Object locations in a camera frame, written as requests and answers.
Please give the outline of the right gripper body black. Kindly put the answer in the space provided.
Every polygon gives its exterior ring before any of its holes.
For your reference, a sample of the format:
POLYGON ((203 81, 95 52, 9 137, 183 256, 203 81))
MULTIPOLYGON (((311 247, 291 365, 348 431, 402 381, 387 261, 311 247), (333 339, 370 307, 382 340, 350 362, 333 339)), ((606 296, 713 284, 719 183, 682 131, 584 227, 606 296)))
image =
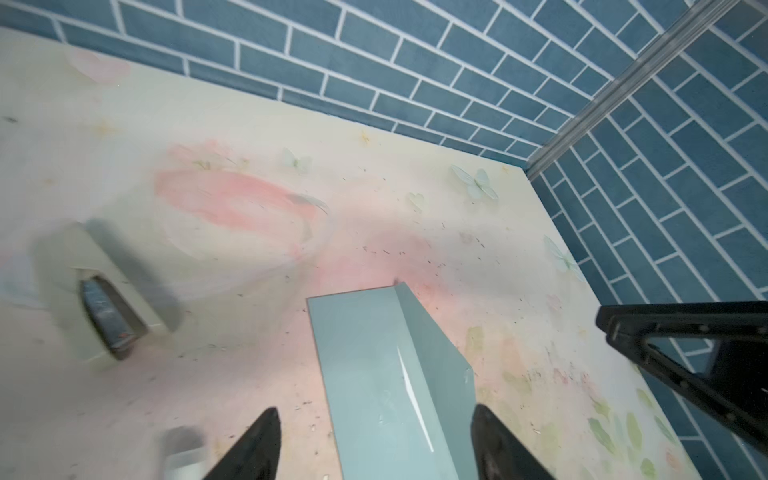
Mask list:
POLYGON ((608 305, 608 345, 767 453, 765 301, 608 305))

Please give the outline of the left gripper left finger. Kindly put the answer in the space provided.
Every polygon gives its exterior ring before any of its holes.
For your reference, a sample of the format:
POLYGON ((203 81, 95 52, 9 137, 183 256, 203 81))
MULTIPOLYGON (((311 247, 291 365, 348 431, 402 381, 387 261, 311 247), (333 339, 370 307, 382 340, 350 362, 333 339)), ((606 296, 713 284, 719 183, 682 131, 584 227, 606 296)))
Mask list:
POLYGON ((204 480, 275 480, 281 449, 281 422, 276 407, 267 408, 204 480))

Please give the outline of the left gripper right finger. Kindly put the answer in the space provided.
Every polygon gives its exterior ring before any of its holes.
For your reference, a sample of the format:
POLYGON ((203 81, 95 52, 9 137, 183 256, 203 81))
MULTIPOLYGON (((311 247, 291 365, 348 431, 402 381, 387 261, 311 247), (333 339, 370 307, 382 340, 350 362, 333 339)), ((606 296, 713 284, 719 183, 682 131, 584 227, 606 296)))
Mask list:
POLYGON ((481 480, 553 480, 554 477, 484 404, 475 406, 471 440, 481 480))

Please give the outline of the teal envelope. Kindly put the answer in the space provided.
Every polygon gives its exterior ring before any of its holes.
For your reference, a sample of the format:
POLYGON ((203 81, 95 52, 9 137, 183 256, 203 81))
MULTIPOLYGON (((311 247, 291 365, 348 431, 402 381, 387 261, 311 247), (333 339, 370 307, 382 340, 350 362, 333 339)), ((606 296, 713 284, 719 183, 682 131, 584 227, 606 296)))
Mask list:
POLYGON ((343 478, 477 478, 473 369, 410 288, 307 306, 343 478))

